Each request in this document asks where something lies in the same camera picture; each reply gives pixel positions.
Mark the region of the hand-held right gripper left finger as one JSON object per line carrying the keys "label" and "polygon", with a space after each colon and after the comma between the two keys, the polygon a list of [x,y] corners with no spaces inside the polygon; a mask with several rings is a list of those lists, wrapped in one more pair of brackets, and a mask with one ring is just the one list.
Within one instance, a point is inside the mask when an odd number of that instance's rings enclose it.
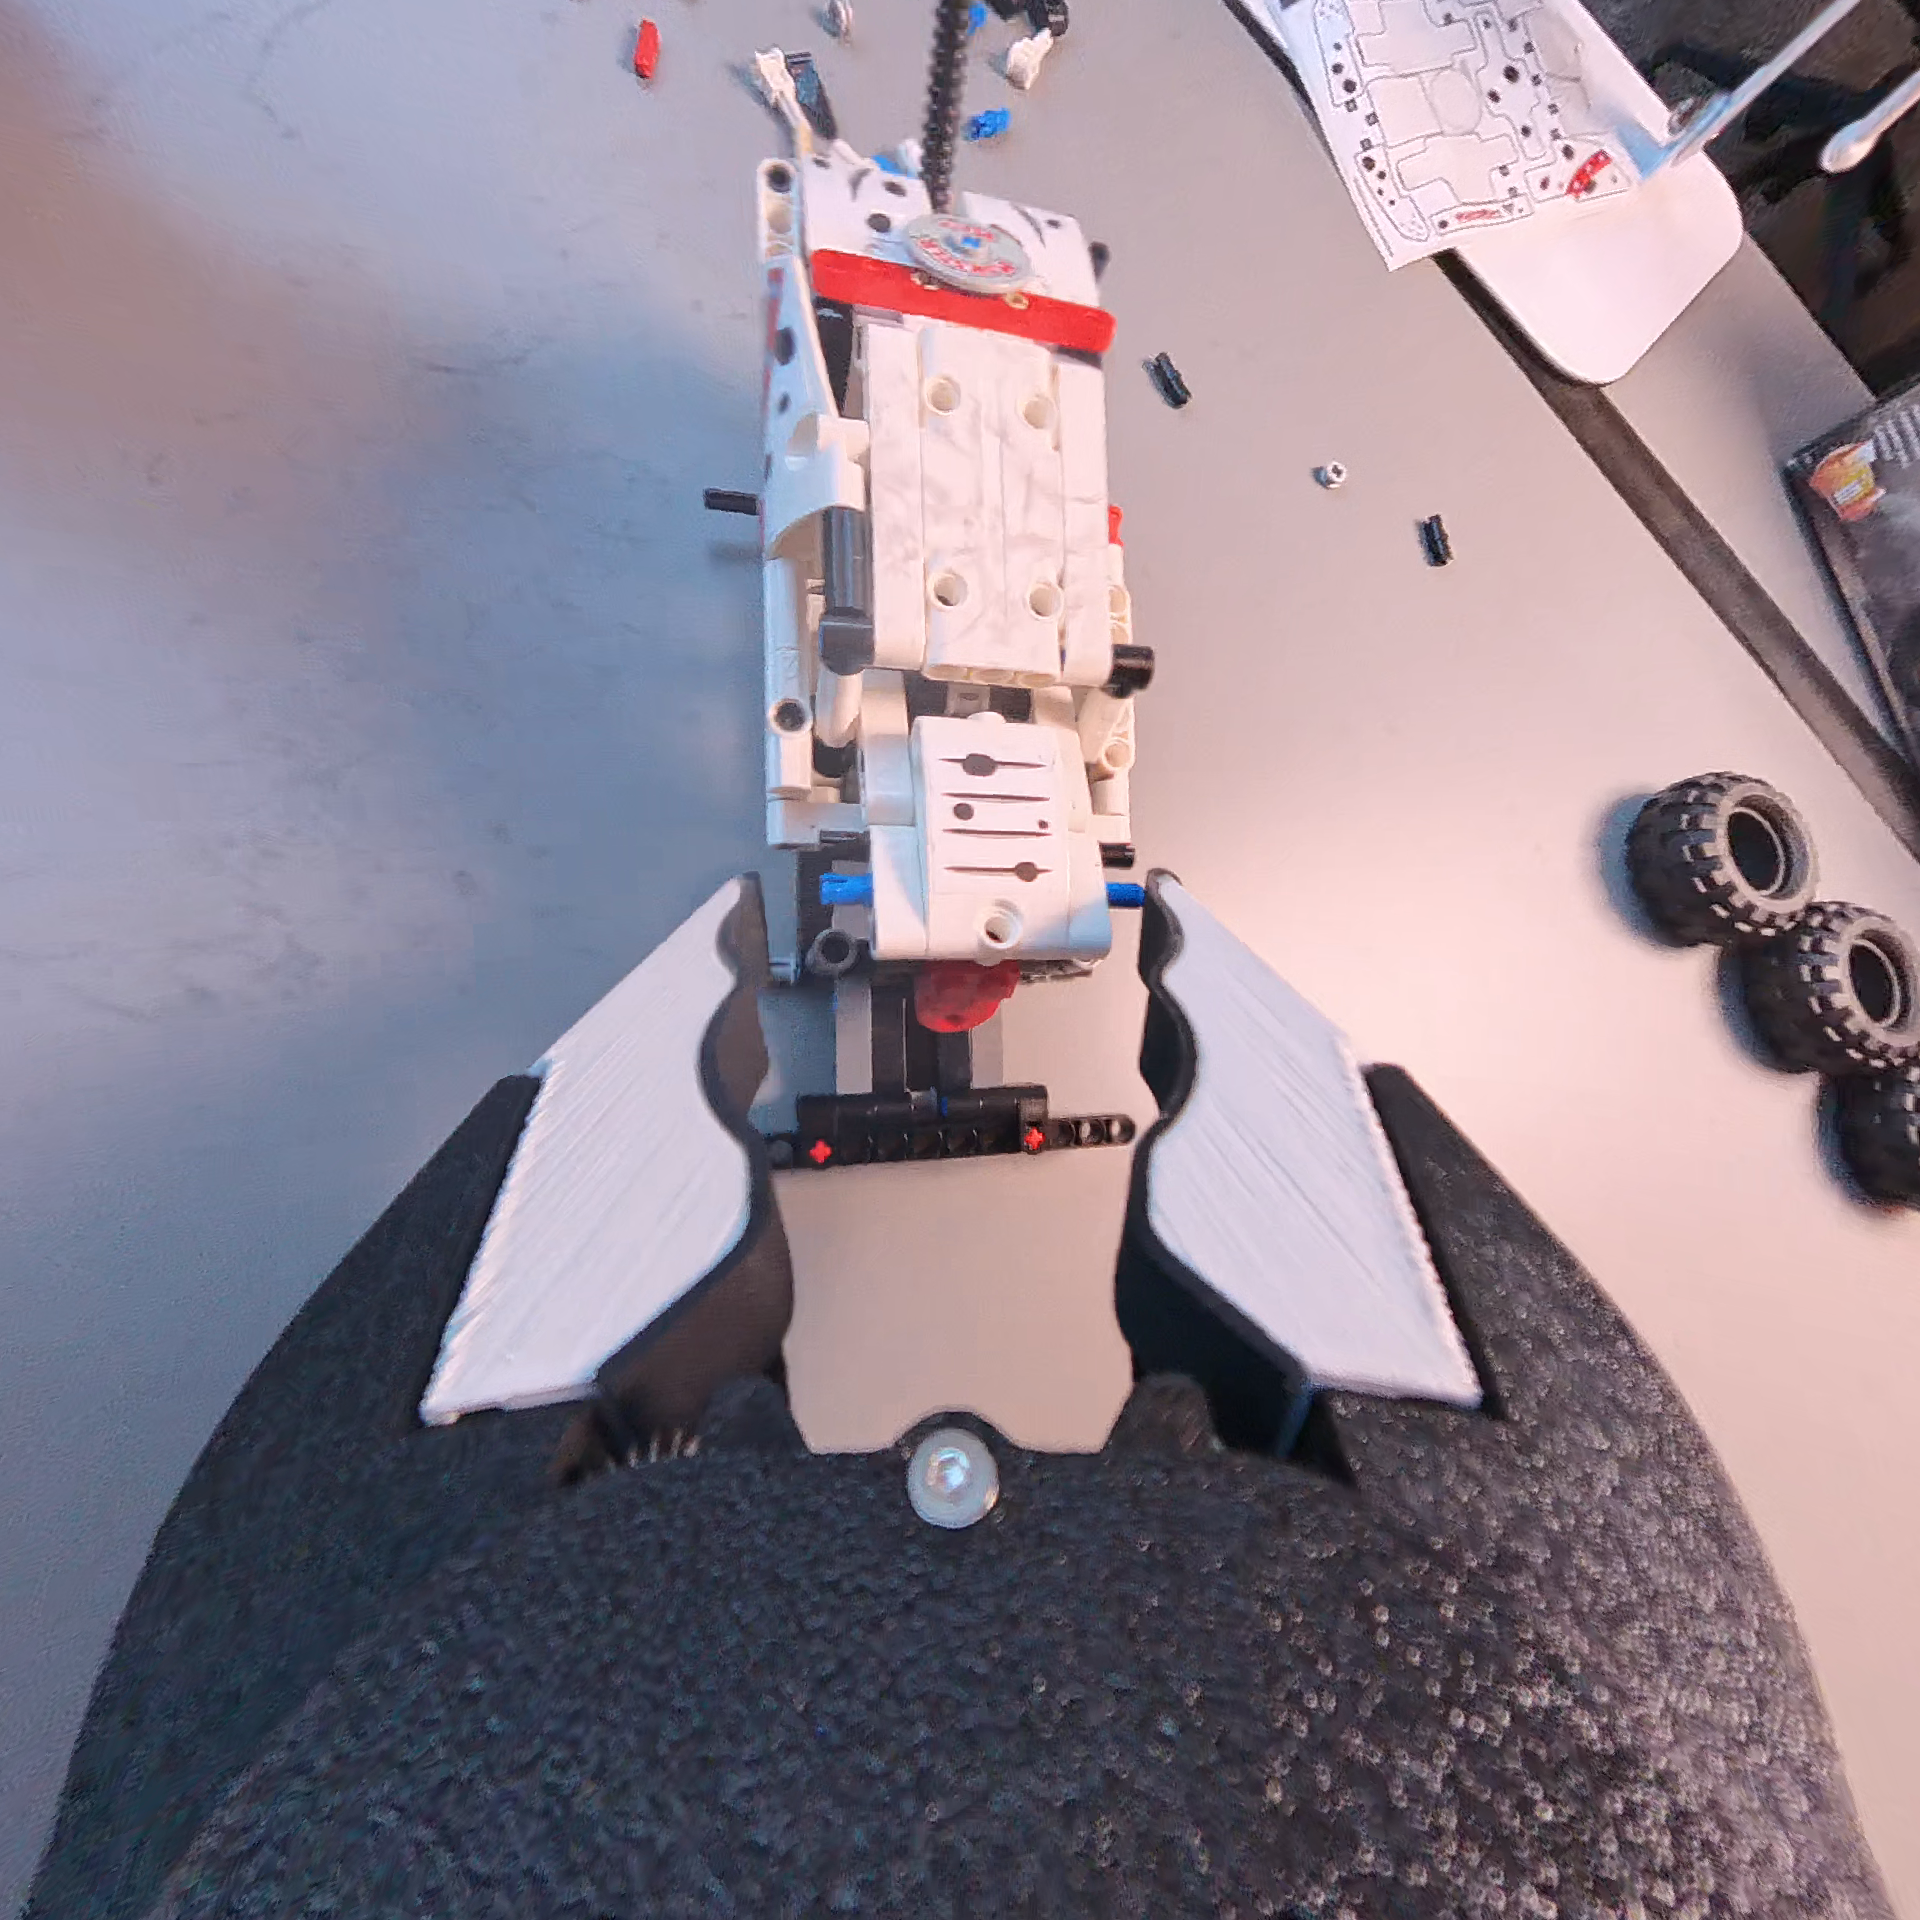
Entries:
{"label": "hand-held right gripper left finger", "polygon": [[600,1399],[626,1426],[694,1426],[776,1363],[792,1271],[752,1129],[764,978],[748,873],[542,1056],[422,1424]]}

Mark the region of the grey desk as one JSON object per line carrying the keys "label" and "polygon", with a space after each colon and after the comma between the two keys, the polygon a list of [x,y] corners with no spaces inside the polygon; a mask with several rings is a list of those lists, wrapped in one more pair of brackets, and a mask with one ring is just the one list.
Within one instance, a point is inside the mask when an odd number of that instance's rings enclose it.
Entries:
{"label": "grey desk", "polygon": [[[919,126],[926,4],[5,4],[5,1915],[239,1384],[758,851],[701,491],[758,448],[773,43],[860,150]],[[1380,273],[1232,11],[1071,4],[1013,122],[962,179],[1111,250],[1140,852],[1661,1358],[1915,1915],[1915,1215],[1615,835],[1725,769],[1911,929],[1914,856],[1442,271]]]}
{"label": "grey desk", "polygon": [[1442,275],[1692,593],[1908,856],[1915,772],[1781,476],[1867,392],[1755,242],[1612,387],[1554,370],[1474,273]]}

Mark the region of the black ribbed flexible rod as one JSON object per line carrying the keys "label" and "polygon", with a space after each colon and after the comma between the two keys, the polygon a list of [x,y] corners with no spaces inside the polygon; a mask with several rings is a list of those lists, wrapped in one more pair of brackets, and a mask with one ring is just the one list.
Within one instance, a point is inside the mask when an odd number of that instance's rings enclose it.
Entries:
{"label": "black ribbed flexible rod", "polygon": [[927,54],[927,88],[923,130],[919,140],[919,179],[933,210],[952,207],[952,150],[962,129],[962,96],[970,68],[976,3],[938,3]]}

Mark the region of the toy truck box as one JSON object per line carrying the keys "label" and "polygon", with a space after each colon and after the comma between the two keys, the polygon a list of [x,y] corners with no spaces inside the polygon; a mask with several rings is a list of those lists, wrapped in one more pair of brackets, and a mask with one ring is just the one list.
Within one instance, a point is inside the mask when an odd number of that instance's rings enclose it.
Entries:
{"label": "toy truck box", "polygon": [[1787,463],[1911,762],[1918,762],[1918,380]]}

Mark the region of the scattered small building pieces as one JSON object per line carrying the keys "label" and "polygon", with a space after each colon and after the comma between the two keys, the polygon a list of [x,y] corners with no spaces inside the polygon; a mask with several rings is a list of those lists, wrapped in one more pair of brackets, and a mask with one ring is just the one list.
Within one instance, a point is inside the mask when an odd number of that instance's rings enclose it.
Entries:
{"label": "scattered small building pieces", "polygon": [[[974,11],[974,35],[979,33],[981,23],[986,22],[989,4],[981,11]],[[1026,88],[1037,72],[1042,57],[1048,49],[1064,38],[1069,25],[1069,8],[1067,4],[991,4],[1004,18],[1013,18],[1015,14],[1024,14],[1026,23],[1030,25],[1030,35],[1018,40],[1005,54],[1005,78],[1011,86]],[[656,75],[660,56],[660,33],[658,23],[644,16],[636,30],[636,43],[631,56],[631,72],[638,80],[651,82]],[[792,144],[802,159],[827,161],[827,159],[846,159],[853,156],[855,170],[867,168],[869,171],[879,171],[879,186],[894,195],[906,192],[906,183],[911,183],[915,190],[923,188],[922,183],[922,140],[907,140],[899,146],[896,159],[878,156],[876,161],[863,161],[853,154],[846,142],[842,142],[837,120],[831,115],[831,106],[827,102],[824,88],[820,86],[818,64],[808,54],[792,54],[786,56],[782,51],[760,51],[752,60],[752,86],[758,89],[758,96],[784,120]],[[989,138],[999,138],[1011,126],[1008,111],[994,107],[989,112],[974,112],[962,115],[959,138],[965,142],[982,142]],[[1036,238],[1030,246],[1019,242],[1024,248],[1026,259],[1026,280],[1018,286],[1015,268],[991,268],[988,262],[988,252],[982,252],[989,242],[979,238],[965,238],[959,226],[972,223],[974,226],[989,226],[991,218],[986,212],[972,212],[962,223],[955,212],[952,199],[952,170],[950,170],[950,208],[938,212],[934,238],[926,242],[922,254],[915,259],[923,259],[926,263],[917,268],[922,282],[933,289],[938,297],[946,297],[950,292],[962,295],[958,319],[972,320],[976,324],[988,324],[989,319],[999,322],[999,313],[989,312],[986,305],[979,305],[981,297],[1000,300],[1005,313],[1013,316],[1015,310],[1026,312],[1036,328],[1042,328],[1039,335],[1032,335],[1037,342],[1048,342],[1059,348],[1080,353],[1083,356],[1093,356],[1093,362],[1109,351],[1114,328],[1099,337],[1095,343],[1093,331],[1087,328],[1093,320],[1111,322],[1114,316],[1107,313],[1098,303],[1093,306],[1063,306],[1063,312],[1053,320],[1039,320],[1039,241]],[[1183,376],[1175,368],[1166,353],[1155,355],[1146,362],[1146,370],[1164,398],[1167,408],[1181,409],[1190,402],[1190,392],[1183,382]],[[760,511],[760,497],[739,489],[707,489],[704,491],[704,507],[709,512],[732,514],[732,516],[754,516]],[[1454,551],[1450,543],[1450,531],[1445,520],[1432,514],[1416,522],[1419,540],[1423,547],[1423,559],[1430,568],[1445,568],[1451,562]]]}

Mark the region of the black toy tire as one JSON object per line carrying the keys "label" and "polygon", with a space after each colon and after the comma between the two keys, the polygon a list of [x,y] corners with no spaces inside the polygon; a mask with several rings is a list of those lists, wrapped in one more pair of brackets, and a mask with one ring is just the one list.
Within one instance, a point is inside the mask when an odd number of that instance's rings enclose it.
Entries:
{"label": "black toy tire", "polygon": [[1787,1068],[1898,1073],[1918,1050],[1918,947],[1890,918],[1840,902],[1741,954],[1744,1009]]}
{"label": "black toy tire", "polygon": [[1918,1209],[1918,1068],[1823,1084],[1836,1163],[1866,1201]]}
{"label": "black toy tire", "polygon": [[1754,944],[1816,896],[1816,856],[1775,786],[1694,776],[1650,795],[1624,839],[1624,871],[1655,926],[1680,944]]}

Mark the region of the white toy truck chassis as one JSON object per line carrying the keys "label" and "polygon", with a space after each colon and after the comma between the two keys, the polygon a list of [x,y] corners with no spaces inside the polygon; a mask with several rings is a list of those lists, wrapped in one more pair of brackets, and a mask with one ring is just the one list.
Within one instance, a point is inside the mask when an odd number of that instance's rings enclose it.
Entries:
{"label": "white toy truck chassis", "polygon": [[[1122,1145],[1120,1116],[1048,1113],[1042,1086],[989,1086],[974,1039],[1019,985],[1087,976],[1131,880],[1133,635],[1109,489],[1101,356],[1037,342],[1000,300],[958,319],[917,273],[926,188],[856,190],[860,252],[811,250],[842,411],[870,433],[874,614],[824,603],[822,547],[760,577],[760,772],[773,851],[796,858],[797,944],[775,962],[830,988],[831,1090],[767,1134],[782,1169],[1037,1158]],[[1055,210],[965,195],[959,226],[1026,275],[1039,320],[1101,306],[1095,252]],[[1093,320],[1095,343],[1115,324]]]}

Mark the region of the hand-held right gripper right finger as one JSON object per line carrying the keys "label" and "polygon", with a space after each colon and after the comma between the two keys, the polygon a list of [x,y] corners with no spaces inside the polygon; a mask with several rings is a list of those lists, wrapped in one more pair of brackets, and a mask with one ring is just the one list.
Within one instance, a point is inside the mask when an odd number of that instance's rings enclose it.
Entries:
{"label": "hand-held right gripper right finger", "polygon": [[1118,1271],[1140,1375],[1222,1411],[1318,1390],[1482,1408],[1346,1035],[1167,871],[1143,882],[1146,1129]]}

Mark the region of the white spotted toy brick assembly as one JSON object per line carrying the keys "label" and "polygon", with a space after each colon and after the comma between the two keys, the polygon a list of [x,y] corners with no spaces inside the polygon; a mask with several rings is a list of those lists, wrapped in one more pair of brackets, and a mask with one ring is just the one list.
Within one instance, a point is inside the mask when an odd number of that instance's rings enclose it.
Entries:
{"label": "white spotted toy brick assembly", "polygon": [[757,174],[760,289],[758,551],[796,555],[804,535],[822,547],[824,603],[837,618],[874,614],[870,433],[842,411],[818,322],[813,246],[860,252],[856,190],[870,170],[846,144],[767,161]]}

